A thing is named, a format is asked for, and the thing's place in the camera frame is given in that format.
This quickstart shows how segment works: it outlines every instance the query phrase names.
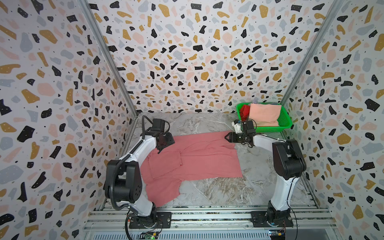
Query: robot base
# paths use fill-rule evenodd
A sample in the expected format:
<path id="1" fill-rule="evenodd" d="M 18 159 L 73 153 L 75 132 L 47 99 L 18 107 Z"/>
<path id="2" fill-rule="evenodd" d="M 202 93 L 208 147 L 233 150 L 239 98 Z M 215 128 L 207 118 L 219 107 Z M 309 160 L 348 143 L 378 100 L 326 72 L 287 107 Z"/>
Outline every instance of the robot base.
<path id="1" fill-rule="evenodd" d="M 293 227 L 293 222 L 290 215 L 291 209 L 285 211 L 277 211 L 271 204 L 268 203 L 267 211 L 254 211 L 251 212 L 251 222 L 253 227 Z"/>
<path id="2" fill-rule="evenodd" d="M 130 229 L 147 229 L 143 225 L 148 225 L 148 220 L 146 220 L 148 217 L 139 217 L 135 216 L 132 218 L 129 228 Z M 157 216 L 157 227 L 156 228 L 170 228 L 170 221 L 172 220 L 172 213 L 171 212 L 158 212 Z"/>

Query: green basket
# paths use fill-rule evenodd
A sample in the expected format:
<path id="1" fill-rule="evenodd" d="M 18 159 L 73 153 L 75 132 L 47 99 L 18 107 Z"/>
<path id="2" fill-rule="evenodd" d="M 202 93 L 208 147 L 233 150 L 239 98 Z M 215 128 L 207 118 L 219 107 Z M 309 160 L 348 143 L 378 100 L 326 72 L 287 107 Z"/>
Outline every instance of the green basket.
<path id="1" fill-rule="evenodd" d="M 240 121 L 241 121 L 240 109 L 243 107 L 243 105 L 248 105 L 248 104 L 250 103 L 239 103 L 236 105 L 237 116 L 239 117 Z M 283 106 L 281 106 L 280 116 L 277 119 L 277 121 L 279 122 L 278 127 L 257 127 L 257 128 L 255 127 L 256 132 L 281 132 L 286 128 L 290 128 L 292 126 L 292 120 Z"/>

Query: terrazzo wallpaper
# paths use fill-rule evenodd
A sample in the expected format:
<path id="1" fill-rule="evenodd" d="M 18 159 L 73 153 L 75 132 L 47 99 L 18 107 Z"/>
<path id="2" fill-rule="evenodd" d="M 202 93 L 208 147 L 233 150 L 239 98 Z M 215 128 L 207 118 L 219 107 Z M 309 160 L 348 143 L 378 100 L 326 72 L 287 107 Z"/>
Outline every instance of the terrazzo wallpaper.
<path id="1" fill-rule="evenodd" d="M 278 102 L 332 0 L 89 0 L 138 112 Z"/>
<path id="2" fill-rule="evenodd" d="M 82 239 L 131 113 L 75 1 L 0 7 L 0 239 Z"/>
<path id="3" fill-rule="evenodd" d="M 384 239 L 384 1 L 345 1 L 286 109 L 344 239 Z"/>

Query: mounting plate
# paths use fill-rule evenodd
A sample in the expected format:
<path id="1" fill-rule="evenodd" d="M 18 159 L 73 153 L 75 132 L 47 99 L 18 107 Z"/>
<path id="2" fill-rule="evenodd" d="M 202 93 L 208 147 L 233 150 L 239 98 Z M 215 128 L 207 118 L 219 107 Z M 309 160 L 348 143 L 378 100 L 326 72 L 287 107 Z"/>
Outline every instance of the mounting plate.
<path id="1" fill-rule="evenodd" d="M 251 222 L 253 223 L 253 227 L 265 227 L 265 228 L 271 228 L 271 225 L 269 225 L 266 222 L 266 211 L 254 211 L 251 212 Z M 286 227 L 293 227 L 292 220 L 287 218 L 281 219 L 279 221 L 275 222 L 275 225 L 278 225 L 279 227 L 284 227 L 284 221 Z"/>
<path id="2" fill-rule="evenodd" d="M 161 229 L 161 227 L 170 228 L 170 222 L 172 220 L 171 212 L 157 212 L 156 216 L 158 219 L 158 225 L 156 228 L 159 228 L 159 229 Z M 147 229 L 141 224 L 139 224 L 139 221 L 137 220 L 137 216 L 133 217 L 133 221 L 130 221 L 129 228 L 130 229 Z"/>

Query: marble surface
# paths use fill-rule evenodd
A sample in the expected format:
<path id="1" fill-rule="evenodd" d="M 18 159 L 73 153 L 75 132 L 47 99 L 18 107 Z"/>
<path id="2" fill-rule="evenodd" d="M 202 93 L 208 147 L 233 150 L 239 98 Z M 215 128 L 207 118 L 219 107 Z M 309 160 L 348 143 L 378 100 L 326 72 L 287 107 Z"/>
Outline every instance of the marble surface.
<path id="1" fill-rule="evenodd" d="M 141 134 L 141 113 L 133 133 L 129 149 L 133 147 Z M 161 118 L 170 123 L 169 132 L 173 136 L 198 134 L 205 132 L 234 131 L 232 121 L 237 114 L 222 113 L 144 113 L 149 119 Z M 281 137 L 280 133 L 268 133 Z M 273 168 L 272 156 L 265 149 L 247 145 L 235 146 L 242 169 L 242 178 L 213 178 L 197 181 L 184 181 L 180 186 L 180 195 L 168 206 L 198 205 L 267 205 L 275 191 L 277 174 Z M 298 181 L 291 199 L 291 205 L 313 204 L 301 181 Z"/>

